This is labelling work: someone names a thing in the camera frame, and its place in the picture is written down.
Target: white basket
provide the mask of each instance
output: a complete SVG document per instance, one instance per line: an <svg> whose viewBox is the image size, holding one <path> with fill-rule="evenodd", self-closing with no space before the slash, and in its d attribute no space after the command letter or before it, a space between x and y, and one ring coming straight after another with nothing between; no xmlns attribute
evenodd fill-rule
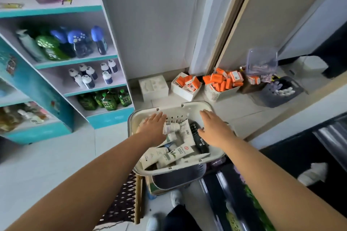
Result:
<svg viewBox="0 0 347 231"><path fill-rule="evenodd" d="M171 91L173 93L176 93L177 95L181 96L182 98L186 99L187 101L192 101L193 98L197 95L197 93L199 92L199 90L201 89L201 86L202 86L202 83L200 84L200 87L192 92L192 91L186 91L184 89L182 89L180 86L178 86L176 84L176 80L178 79L179 76L182 76L182 77L187 77L188 75L181 72L172 82L171 82Z"/></svg>
<svg viewBox="0 0 347 231"><path fill-rule="evenodd" d="M240 89L240 87L235 87L235 88L230 89L230 90L218 92L213 87L212 88L211 87L212 86L210 84L207 84L207 85L205 84L204 92L205 92L205 95L207 96L207 98L213 102L216 102L218 99L221 100L221 99L224 99L227 97L231 97L231 96L236 94L238 89Z"/></svg>
<svg viewBox="0 0 347 231"><path fill-rule="evenodd" d="M201 127L204 127L200 113L199 113L199 111L203 109L213 111L211 106L207 102L203 102L203 101L182 103L179 106L175 106L175 107L166 107L166 108L158 107L158 108L152 108L147 110L135 111L128 118L128 135L130 137L131 135L136 133L136 130L143 119L147 118L153 113L158 113L159 111L162 111L164 114L167 115L168 117L167 121L169 122L180 123L186 119L190 119L190 120L196 121ZM134 167L134 172L141 176L160 175L162 173L171 172L171 171L182 169L192 165L211 162L221 158L225 154L223 150L217 147L209 146L209 150L211 153L209 157L205 157L200 160L192 161L189 163L178 164L172 167L165 167L165 168L161 168L161 169L157 169L153 171L144 170L142 168L141 162L138 161Z"/></svg>

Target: dark pants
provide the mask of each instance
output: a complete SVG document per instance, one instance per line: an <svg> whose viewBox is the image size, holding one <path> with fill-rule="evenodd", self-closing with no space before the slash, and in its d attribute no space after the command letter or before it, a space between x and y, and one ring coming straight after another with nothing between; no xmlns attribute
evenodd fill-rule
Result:
<svg viewBox="0 0 347 231"><path fill-rule="evenodd" d="M185 206L178 205L164 220L164 231L201 231L193 216Z"/></svg>

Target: white sneaker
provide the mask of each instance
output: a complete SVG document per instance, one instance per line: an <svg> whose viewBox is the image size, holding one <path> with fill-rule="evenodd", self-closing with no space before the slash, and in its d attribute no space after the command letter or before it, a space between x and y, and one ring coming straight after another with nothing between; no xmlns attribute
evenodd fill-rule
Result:
<svg viewBox="0 0 347 231"><path fill-rule="evenodd" d="M159 220L155 216L151 216L147 222L146 231L159 231Z"/></svg>
<svg viewBox="0 0 347 231"><path fill-rule="evenodd" d="M183 204L183 195L180 190L173 190L170 194L172 206L175 208Z"/></svg>

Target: gray basket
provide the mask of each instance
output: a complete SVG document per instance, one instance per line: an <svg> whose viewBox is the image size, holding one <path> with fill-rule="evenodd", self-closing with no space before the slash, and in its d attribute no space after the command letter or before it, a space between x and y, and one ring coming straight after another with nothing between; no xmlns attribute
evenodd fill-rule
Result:
<svg viewBox="0 0 347 231"><path fill-rule="evenodd" d="M304 91L304 89L291 77L285 76L285 77L282 77L281 79L284 79L292 83L293 90L295 91L294 94L288 97L281 97L280 95L275 95L270 90L271 89L270 84L267 84L265 88L262 89L261 91L257 91L257 92L249 94L252 97L252 100L254 101L254 103L259 106L275 108L286 102L289 102L291 99L295 98L297 95L299 95L300 93Z"/></svg>
<svg viewBox="0 0 347 231"><path fill-rule="evenodd" d="M200 179L206 173L206 163L152 176L153 183L161 190L176 189Z"/></svg>

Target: hand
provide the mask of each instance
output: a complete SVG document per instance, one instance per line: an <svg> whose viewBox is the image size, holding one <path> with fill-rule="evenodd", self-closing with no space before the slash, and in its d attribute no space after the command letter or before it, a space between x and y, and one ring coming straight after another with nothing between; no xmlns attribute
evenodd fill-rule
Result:
<svg viewBox="0 0 347 231"><path fill-rule="evenodd" d="M145 134L149 137L151 146L157 147L166 139L166 135L163 134L165 120L166 114L163 115L162 111L158 114L152 114L138 127L136 133Z"/></svg>
<svg viewBox="0 0 347 231"><path fill-rule="evenodd" d="M212 111L200 111L204 129L198 129L198 133L209 145L224 148L228 142L236 138L234 132Z"/></svg>

